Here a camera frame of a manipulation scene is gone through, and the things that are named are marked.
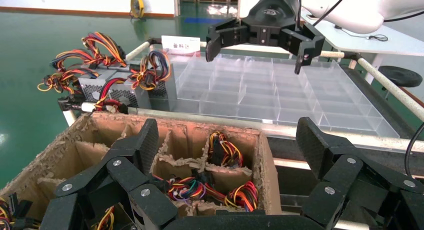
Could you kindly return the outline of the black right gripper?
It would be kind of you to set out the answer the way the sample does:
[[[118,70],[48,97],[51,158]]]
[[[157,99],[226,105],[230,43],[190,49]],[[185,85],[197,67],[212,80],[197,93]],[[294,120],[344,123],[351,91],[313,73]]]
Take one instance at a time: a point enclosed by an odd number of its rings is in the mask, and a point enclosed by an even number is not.
[[[205,59],[212,62],[222,48],[244,43],[279,45],[296,56],[294,73],[321,55],[325,37],[310,23],[298,29],[298,0],[259,0],[241,20],[228,18],[208,28]]]

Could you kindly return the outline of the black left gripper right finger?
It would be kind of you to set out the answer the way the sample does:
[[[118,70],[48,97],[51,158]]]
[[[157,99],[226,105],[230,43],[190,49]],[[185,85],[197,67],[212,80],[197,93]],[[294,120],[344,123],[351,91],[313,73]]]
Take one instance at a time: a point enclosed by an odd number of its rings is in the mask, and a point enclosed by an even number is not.
[[[301,215],[323,229],[336,226],[349,204],[365,209],[380,230],[424,227],[424,186],[363,155],[347,138],[321,131],[301,117],[295,141],[318,184]]]

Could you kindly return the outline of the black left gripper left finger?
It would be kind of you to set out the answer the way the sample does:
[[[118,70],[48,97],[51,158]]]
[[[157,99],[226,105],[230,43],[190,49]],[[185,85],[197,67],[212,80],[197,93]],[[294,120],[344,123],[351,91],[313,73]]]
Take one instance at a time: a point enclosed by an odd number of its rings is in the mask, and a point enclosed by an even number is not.
[[[41,229],[88,230],[106,209],[120,204],[137,229],[163,230],[178,210],[149,175],[158,141],[154,118],[137,135],[117,140],[98,164],[58,185]]]

